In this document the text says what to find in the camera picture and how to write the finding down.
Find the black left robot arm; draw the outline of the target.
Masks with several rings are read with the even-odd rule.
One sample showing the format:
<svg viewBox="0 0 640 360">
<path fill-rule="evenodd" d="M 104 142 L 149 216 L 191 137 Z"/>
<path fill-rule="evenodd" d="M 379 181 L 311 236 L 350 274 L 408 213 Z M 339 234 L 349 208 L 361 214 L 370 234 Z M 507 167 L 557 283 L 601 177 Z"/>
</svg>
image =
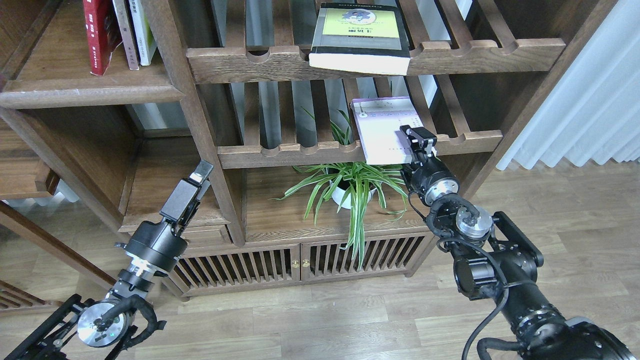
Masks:
<svg viewBox="0 0 640 360">
<path fill-rule="evenodd" d="M 119 272 L 118 280 L 99 301 L 78 294 L 69 297 L 8 356 L 9 360 L 65 360 L 62 348 L 74 334 L 90 347 L 111 347 L 108 360 L 146 341 L 163 330 L 146 300 L 153 277 L 167 277 L 188 244 L 182 234 L 194 217 L 210 187 L 214 166 L 201 160 L 189 177 L 176 185 L 160 210 L 158 223 L 140 223 L 128 243 L 119 243 L 131 262 Z"/>
</svg>

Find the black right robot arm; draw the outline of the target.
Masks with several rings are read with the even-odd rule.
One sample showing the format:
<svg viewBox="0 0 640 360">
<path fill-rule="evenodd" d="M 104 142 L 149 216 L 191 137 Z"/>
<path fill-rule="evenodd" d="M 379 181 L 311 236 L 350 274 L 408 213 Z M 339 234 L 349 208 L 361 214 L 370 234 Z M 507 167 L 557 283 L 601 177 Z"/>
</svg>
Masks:
<svg viewBox="0 0 640 360">
<path fill-rule="evenodd" d="M 401 175 L 410 195 L 429 208 L 422 219 L 450 253 L 458 291 L 471 301 L 493 299 L 494 310 L 477 326 L 462 350 L 466 359 L 480 331 L 502 313 L 514 341 L 486 337 L 477 354 L 513 351 L 524 360 L 633 360 L 615 335 L 586 317 L 566 319 L 537 286 L 541 251 L 502 211 L 490 214 L 458 194 L 459 182 L 437 157 L 437 137 L 424 127 L 400 126 L 411 159 Z"/>
</svg>

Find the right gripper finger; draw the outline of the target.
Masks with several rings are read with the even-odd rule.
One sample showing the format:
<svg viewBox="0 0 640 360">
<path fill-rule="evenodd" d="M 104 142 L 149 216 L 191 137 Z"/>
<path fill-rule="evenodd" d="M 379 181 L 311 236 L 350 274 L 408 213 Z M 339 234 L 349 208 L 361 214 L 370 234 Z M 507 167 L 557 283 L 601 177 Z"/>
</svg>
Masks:
<svg viewBox="0 0 640 360">
<path fill-rule="evenodd" d="M 410 127 L 409 125 L 401 125 L 400 132 L 407 137 L 410 148 L 429 148 L 434 147 L 437 143 L 437 135 L 423 126 Z"/>
</svg>

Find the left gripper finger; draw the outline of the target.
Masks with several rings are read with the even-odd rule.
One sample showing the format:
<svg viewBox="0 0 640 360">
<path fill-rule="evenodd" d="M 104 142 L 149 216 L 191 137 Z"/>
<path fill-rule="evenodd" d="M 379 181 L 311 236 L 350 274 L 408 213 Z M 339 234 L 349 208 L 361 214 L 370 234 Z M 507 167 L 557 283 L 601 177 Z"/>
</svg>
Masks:
<svg viewBox="0 0 640 360">
<path fill-rule="evenodd" d="M 214 165 L 206 160 L 201 160 L 198 166 L 189 175 L 189 181 L 202 186 L 210 177 L 211 172 L 214 169 Z"/>
</svg>

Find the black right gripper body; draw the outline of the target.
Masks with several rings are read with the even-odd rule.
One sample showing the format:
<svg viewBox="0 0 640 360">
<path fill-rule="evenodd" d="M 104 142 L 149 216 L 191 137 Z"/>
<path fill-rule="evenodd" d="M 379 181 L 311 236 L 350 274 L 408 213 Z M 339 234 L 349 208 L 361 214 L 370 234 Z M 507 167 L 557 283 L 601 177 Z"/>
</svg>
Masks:
<svg viewBox="0 0 640 360">
<path fill-rule="evenodd" d="M 448 167 L 432 152 L 410 139 L 411 160 L 402 165 L 402 179 L 410 192 L 416 192 L 423 205 L 430 207 L 447 194 L 456 194 L 460 183 Z"/>
</svg>

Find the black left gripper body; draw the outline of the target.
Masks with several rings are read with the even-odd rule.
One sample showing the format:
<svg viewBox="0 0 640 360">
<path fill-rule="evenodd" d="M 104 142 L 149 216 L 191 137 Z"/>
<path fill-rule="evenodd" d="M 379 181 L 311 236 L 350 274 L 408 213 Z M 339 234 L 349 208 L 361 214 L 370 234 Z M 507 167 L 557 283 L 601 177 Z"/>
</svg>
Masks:
<svg viewBox="0 0 640 360">
<path fill-rule="evenodd" d="M 201 200 L 210 182 L 206 180 L 202 186 L 183 178 L 162 206 L 158 223 L 142 221 L 124 247 L 126 254 L 132 258 L 127 271 L 138 276 L 146 271 L 153 276 L 168 275 L 184 253 L 185 248 L 179 246 L 181 235 L 198 210 Z"/>
</svg>

